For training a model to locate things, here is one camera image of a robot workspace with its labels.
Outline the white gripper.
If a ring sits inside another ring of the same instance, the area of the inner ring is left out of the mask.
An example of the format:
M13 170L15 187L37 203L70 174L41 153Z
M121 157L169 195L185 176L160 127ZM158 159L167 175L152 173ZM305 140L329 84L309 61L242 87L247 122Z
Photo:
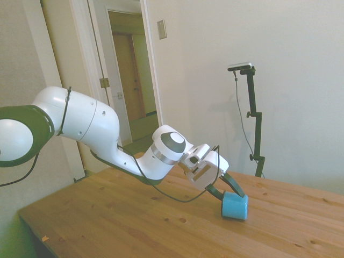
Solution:
M209 184L212 184L216 178L222 175L222 180L228 184L238 196L244 198L245 193L236 180L230 174L225 173L228 168L228 162L221 155L216 151L210 151L198 165L197 189L204 190L206 188L211 195L222 201L224 197L223 193L215 187L207 187Z

